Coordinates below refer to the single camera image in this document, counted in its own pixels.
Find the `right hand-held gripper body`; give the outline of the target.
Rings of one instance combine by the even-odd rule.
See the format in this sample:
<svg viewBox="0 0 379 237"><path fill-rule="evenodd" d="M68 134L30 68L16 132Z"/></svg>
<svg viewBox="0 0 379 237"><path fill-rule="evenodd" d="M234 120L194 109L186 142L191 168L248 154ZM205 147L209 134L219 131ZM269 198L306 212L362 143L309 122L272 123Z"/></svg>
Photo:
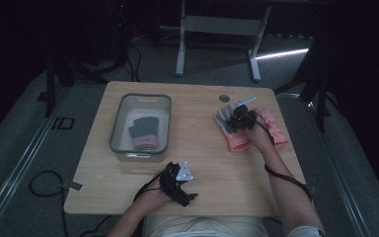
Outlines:
<svg viewBox="0 0 379 237"><path fill-rule="evenodd" d="M246 98L231 105L231 113L227 124L234 129L252 129L257 121L257 115L254 111L248 109L247 104L255 99L255 97Z"/></svg>

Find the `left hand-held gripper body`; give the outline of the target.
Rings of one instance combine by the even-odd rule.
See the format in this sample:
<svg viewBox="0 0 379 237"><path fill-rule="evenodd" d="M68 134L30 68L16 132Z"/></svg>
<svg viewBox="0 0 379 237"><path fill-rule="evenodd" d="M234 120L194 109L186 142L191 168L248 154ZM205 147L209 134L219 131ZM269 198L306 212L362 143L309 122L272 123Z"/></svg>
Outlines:
<svg viewBox="0 0 379 237"><path fill-rule="evenodd" d="M171 172L166 166L166 168L161 172L159 182L163 192L168 197L181 206L185 206L189 194L181 188L181 185L191 181L192 179L193 175L190 171L189 164L184 162L182 165L179 164L178 172Z"/></svg>

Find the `pink glove grey palm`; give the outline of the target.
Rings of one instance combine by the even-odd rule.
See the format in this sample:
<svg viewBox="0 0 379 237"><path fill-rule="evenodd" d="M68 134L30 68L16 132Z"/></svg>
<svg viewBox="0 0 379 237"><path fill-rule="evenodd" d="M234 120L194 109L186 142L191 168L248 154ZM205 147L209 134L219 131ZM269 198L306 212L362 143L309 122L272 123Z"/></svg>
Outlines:
<svg viewBox="0 0 379 237"><path fill-rule="evenodd" d="M232 113L233 109L228 105L220 109L213 118L222 130L229 149L232 152L242 152L250 148L250 141L242 131L236 130L228 124Z"/></svg>

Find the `pink glove with red print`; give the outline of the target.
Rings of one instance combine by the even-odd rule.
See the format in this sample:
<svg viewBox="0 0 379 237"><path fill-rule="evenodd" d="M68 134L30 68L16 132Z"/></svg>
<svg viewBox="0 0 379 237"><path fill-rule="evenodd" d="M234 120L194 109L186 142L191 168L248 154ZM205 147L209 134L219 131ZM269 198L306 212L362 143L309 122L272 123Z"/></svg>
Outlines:
<svg viewBox="0 0 379 237"><path fill-rule="evenodd" d="M275 119L271 112L267 109L260 109L255 108L255 113L262 118L262 120L265 122L265 126L267 128L267 131L273 138L273 144L275 147L282 147L287 142L288 139L285 137L281 129L278 127L278 125L275 122Z"/></svg>

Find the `grey fingerless glove labelled cuff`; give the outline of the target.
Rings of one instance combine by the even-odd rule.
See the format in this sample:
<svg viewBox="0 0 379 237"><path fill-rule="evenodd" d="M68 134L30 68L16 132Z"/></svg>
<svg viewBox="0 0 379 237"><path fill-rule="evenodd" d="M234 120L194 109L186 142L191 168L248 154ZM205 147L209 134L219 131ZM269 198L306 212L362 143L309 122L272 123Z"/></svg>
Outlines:
<svg viewBox="0 0 379 237"><path fill-rule="evenodd" d="M157 117L137 118L128 129L135 149L156 149L159 119Z"/></svg>

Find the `clear plastic bin grey rim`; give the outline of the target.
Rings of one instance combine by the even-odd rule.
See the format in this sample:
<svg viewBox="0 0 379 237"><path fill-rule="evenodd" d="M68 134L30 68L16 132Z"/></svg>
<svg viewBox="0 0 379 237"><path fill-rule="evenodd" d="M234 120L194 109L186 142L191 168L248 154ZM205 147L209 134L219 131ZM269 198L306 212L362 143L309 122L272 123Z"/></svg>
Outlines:
<svg viewBox="0 0 379 237"><path fill-rule="evenodd" d="M128 93L118 106L109 146L123 162L158 163L169 144L172 99Z"/></svg>

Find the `person's right hand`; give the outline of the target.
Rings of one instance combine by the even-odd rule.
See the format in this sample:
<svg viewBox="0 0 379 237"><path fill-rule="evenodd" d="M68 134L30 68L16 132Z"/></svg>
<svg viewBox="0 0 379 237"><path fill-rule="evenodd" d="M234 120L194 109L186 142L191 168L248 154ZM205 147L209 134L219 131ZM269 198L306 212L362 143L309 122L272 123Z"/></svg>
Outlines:
<svg viewBox="0 0 379 237"><path fill-rule="evenodd" d="M252 129L244 129L245 135L249 141L258 148L262 153L271 151L274 146L265 130L265 124L257 120Z"/></svg>

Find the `person's left hand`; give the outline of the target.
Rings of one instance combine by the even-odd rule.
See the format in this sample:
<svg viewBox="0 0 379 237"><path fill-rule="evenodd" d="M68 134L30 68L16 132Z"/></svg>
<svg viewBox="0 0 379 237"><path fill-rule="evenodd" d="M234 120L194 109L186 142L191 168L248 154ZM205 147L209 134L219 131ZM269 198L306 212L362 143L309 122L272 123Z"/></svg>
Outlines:
<svg viewBox="0 0 379 237"><path fill-rule="evenodd" d="M148 185L145 191L138 197L137 202L146 213L150 213L171 200L163 192L160 183L155 181Z"/></svg>

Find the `person's light clothing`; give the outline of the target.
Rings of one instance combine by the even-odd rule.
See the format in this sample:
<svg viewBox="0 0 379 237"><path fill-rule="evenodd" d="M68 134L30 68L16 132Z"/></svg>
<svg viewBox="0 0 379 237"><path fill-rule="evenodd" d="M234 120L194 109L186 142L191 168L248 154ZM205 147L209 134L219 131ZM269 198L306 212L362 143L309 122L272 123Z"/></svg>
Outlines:
<svg viewBox="0 0 379 237"><path fill-rule="evenodd" d="M267 237L264 222L244 216L149 216L143 237Z"/></svg>

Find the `black metal stand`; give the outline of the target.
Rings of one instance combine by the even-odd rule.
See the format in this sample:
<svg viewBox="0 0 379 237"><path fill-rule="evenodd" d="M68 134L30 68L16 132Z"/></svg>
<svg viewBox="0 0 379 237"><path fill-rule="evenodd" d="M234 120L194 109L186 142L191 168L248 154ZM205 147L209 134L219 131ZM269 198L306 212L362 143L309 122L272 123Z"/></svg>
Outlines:
<svg viewBox="0 0 379 237"><path fill-rule="evenodd" d="M337 53L333 49L336 34L330 30L320 30L306 52L293 79L273 90L275 95L287 91L299 84L305 86L300 93L303 102L311 103L317 98L316 124L325 131L324 117L328 87L334 70Z"/></svg>
<svg viewBox="0 0 379 237"><path fill-rule="evenodd" d="M39 98L46 103L46 111L44 116L48 118L55 109L56 90L55 79L58 79L63 87L72 87L75 79L70 68L78 70L82 75L100 84L107 84L108 80L99 76L97 73L87 69L81 63L75 61L71 57L59 51L54 51L46 64L45 85L46 90L40 94Z"/></svg>

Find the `white metal desk frame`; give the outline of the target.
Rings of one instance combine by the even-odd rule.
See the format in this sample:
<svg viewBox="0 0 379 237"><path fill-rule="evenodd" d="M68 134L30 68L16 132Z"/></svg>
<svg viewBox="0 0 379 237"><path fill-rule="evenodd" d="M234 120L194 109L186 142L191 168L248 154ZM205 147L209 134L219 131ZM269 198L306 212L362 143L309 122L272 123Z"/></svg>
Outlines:
<svg viewBox="0 0 379 237"><path fill-rule="evenodd" d="M253 80L261 81L262 76L257 56L265 34L265 27L271 12L271 7L265 6L263 16L260 20L250 20L189 15L186 10L186 5L187 0L181 0L180 43L175 74L177 76L184 75L186 32L232 35L254 37L256 39L254 46L248 50L248 57Z"/></svg>

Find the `small metal table bracket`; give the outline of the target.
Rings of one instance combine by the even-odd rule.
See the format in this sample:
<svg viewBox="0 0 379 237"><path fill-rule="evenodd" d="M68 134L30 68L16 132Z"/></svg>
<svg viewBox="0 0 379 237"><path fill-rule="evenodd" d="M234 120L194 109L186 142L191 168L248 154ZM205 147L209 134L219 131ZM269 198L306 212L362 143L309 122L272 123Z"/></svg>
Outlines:
<svg viewBox="0 0 379 237"><path fill-rule="evenodd" d="M72 190L76 192L81 192L83 190L83 186L75 182L63 182L61 187L65 190Z"/></svg>

